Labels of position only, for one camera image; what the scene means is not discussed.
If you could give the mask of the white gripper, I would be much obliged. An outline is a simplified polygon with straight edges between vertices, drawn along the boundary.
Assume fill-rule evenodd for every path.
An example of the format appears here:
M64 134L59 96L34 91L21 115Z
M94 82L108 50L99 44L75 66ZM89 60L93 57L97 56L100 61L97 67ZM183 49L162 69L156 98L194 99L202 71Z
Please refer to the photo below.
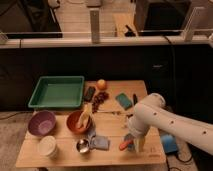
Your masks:
M126 147L129 151L135 151L140 153L143 151L143 147L145 144L145 134L141 131L138 131L133 126L128 126L130 134L126 134L124 137L124 142L126 143Z

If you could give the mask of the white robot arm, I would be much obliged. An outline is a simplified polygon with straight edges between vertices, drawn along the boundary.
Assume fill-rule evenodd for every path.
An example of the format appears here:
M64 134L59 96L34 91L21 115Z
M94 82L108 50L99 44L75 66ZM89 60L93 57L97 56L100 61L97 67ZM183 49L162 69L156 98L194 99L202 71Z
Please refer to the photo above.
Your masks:
M165 105L165 99L158 93L144 97L127 121L129 133L135 138L145 137L154 126L213 155L213 124L176 115L165 110Z

